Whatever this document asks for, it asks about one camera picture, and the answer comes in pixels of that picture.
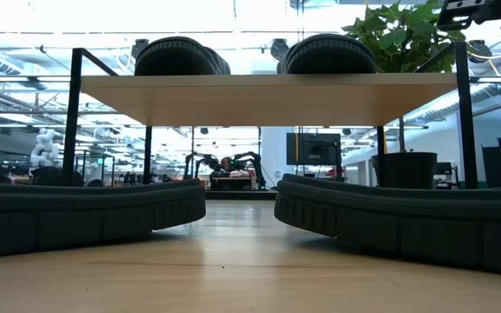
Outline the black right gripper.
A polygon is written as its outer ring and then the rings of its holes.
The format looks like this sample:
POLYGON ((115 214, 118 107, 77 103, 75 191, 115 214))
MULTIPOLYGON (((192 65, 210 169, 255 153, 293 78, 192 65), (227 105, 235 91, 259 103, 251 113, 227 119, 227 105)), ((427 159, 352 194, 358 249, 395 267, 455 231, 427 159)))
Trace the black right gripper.
POLYGON ((472 23, 496 20, 501 20, 501 0, 445 0, 438 17, 438 28, 465 30, 472 23))

